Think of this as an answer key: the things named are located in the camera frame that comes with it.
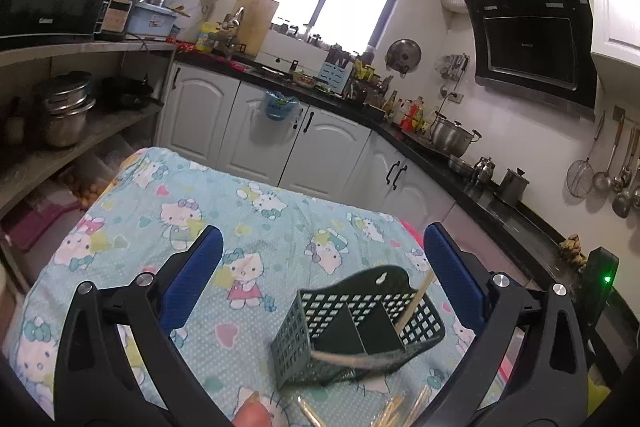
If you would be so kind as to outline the person left hand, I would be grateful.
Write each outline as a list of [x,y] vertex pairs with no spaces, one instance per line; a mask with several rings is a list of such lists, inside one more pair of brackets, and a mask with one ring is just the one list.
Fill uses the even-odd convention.
[[271,427],[271,416],[262,405],[257,391],[252,392],[232,419],[234,427]]

